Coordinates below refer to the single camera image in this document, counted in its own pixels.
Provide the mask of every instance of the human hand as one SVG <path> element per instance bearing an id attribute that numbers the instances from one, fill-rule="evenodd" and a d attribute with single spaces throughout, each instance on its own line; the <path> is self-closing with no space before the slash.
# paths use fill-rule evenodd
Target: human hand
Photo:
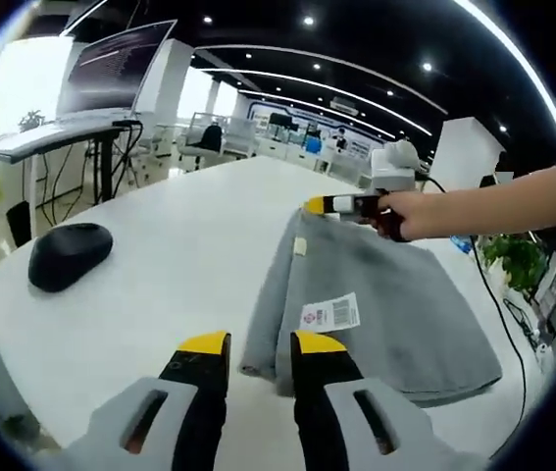
<path id="1" fill-rule="evenodd" d="M 400 234 L 406 240 L 416 240 L 429 235 L 428 201 L 428 194 L 418 191 L 396 191 L 382 196 L 378 201 L 378 209 L 381 213 L 392 210 L 401 216 L 404 221 L 400 226 Z M 380 236 L 389 237 L 378 219 L 370 219 L 368 222 Z"/>

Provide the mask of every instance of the barcode label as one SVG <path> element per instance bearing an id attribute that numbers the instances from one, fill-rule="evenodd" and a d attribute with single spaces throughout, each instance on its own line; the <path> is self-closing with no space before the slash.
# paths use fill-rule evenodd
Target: barcode label
<path id="1" fill-rule="evenodd" d="M 356 294 L 327 301 L 305 304 L 301 310 L 299 329 L 318 333 L 340 331 L 360 325 Z"/>
<path id="2" fill-rule="evenodd" d="M 349 324 L 349 300 L 343 299 L 332 303 L 332 313 L 334 314 L 334 325 L 344 326 Z"/>

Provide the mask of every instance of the towel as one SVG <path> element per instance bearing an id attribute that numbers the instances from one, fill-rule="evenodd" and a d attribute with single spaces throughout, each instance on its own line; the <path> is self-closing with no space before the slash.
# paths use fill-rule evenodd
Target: towel
<path id="1" fill-rule="evenodd" d="M 350 293 L 360 325 L 326 335 L 347 347 L 365 377 L 414 402 L 465 397 L 501 378 L 472 309 L 431 252 L 305 211 L 278 244 L 239 371 L 292 395 L 290 333 L 300 329 L 303 307 Z"/>

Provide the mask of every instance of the white table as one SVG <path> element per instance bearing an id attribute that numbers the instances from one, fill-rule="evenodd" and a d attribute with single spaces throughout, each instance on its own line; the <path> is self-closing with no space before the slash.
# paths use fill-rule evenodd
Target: white table
<path id="1" fill-rule="evenodd" d="M 68 445 L 96 407 L 137 378 L 157 376 L 183 340 L 224 329 L 232 371 L 216 469 L 304 469 L 292 399 L 235 367 L 289 216 L 313 195 L 355 191 L 266 157 L 156 183 L 71 218 L 108 228 L 114 248 L 57 294 L 29 286 L 31 243 L 20 248 L 0 264 L 0 351 L 25 401 Z M 519 365 L 472 261 L 447 240 L 420 243 L 446 259 L 504 369 L 490 392 L 428 413 L 450 444 L 491 453 L 519 414 Z M 517 342 L 536 378 L 530 349 Z"/>

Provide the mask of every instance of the desk leg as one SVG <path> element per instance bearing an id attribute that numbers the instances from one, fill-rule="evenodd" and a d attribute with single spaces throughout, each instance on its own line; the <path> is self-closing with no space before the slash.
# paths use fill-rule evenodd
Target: desk leg
<path id="1" fill-rule="evenodd" d="M 38 154 L 33 154 L 31 158 L 27 159 L 25 162 L 31 165 L 29 169 L 29 226 L 31 227 L 31 238 L 37 237 L 37 224 L 35 217 L 35 203 L 36 203 L 36 182 L 38 179 L 37 175 L 37 162 Z"/>
<path id="2" fill-rule="evenodd" d="M 112 144 L 114 139 L 105 136 L 101 139 L 101 200 L 112 199 Z"/>

